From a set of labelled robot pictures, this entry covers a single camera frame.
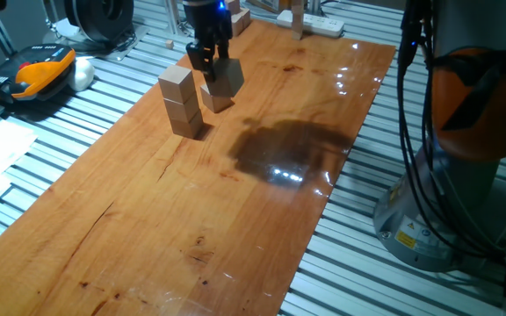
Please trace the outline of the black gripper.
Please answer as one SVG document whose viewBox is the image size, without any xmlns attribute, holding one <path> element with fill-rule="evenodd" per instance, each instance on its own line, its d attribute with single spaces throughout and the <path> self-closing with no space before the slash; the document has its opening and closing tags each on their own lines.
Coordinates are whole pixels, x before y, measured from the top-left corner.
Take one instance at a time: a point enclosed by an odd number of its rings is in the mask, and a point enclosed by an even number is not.
<svg viewBox="0 0 506 316">
<path fill-rule="evenodd" d="M 195 40 L 185 47 L 191 65 L 204 75 L 207 82 L 214 82 L 213 57 L 215 29 L 219 24 L 219 1 L 184 0 L 183 6 L 187 20 L 194 28 Z M 219 58 L 228 59 L 229 39 L 218 39 L 216 45 Z"/>
</svg>

